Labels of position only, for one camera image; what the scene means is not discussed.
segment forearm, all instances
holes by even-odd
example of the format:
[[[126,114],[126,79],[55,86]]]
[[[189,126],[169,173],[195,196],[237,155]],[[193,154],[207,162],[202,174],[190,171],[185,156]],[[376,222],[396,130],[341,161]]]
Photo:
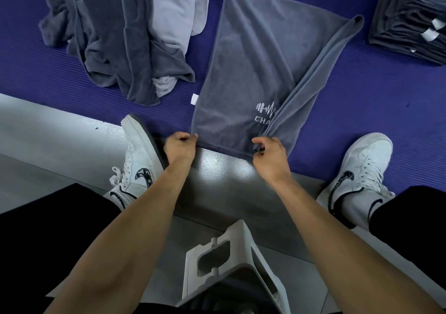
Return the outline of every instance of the forearm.
[[[162,251],[189,169],[187,160],[173,162],[96,238],[49,313],[131,313],[135,309]],[[58,304],[63,304],[63,311]]]
[[[291,178],[274,188],[344,313],[443,312],[424,290],[338,222]]]

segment pile of towels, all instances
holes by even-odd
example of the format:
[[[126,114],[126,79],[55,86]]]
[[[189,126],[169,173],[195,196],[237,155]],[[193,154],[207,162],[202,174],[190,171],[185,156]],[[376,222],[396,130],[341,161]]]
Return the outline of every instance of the pile of towels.
[[[178,79],[195,81],[185,54],[204,29],[209,0],[46,0],[45,45],[79,58],[101,87],[118,84],[128,100],[160,102]]]
[[[370,44],[446,63],[446,0],[379,0]]]

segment black pants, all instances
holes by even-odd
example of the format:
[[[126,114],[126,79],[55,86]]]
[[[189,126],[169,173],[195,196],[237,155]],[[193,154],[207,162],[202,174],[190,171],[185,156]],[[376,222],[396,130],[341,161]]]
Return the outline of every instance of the black pants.
[[[70,273],[117,206],[78,184],[0,215],[2,301],[42,313],[45,297]],[[372,215],[370,231],[446,289],[443,247],[446,193],[410,187]],[[142,303],[136,313],[165,312]]]

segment white tag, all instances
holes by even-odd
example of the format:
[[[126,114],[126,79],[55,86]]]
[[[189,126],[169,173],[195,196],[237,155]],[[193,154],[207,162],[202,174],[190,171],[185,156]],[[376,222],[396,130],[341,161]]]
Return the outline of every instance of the white tag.
[[[446,26],[445,22],[442,22],[440,19],[435,18],[432,20],[432,26],[435,27],[436,30],[442,29]]]
[[[192,105],[195,105],[196,103],[197,103],[197,99],[198,99],[198,94],[193,94],[192,95],[192,99],[190,100],[190,103],[192,104]]]
[[[426,30],[426,32],[421,33],[421,36],[426,40],[426,41],[432,41],[435,38],[437,38],[440,34],[437,31],[434,31],[431,28],[428,28]]]

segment blue yoga mat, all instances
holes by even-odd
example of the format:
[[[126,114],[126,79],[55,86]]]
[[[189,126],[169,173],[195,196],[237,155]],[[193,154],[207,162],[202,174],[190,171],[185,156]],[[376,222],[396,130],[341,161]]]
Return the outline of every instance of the blue yoga mat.
[[[341,54],[289,157],[293,172],[334,178],[346,149],[360,136],[382,132],[394,143],[385,184],[399,193],[410,185],[446,191],[446,67],[365,43],[378,0],[297,0],[346,18],[365,17],[363,31]],[[44,0],[0,0],[0,93],[119,124],[137,113],[150,131],[188,131],[206,77],[223,0],[210,0],[207,25],[192,37],[186,56],[194,84],[180,82],[155,107],[128,102],[118,88],[90,82],[77,59],[47,48],[37,23]]]

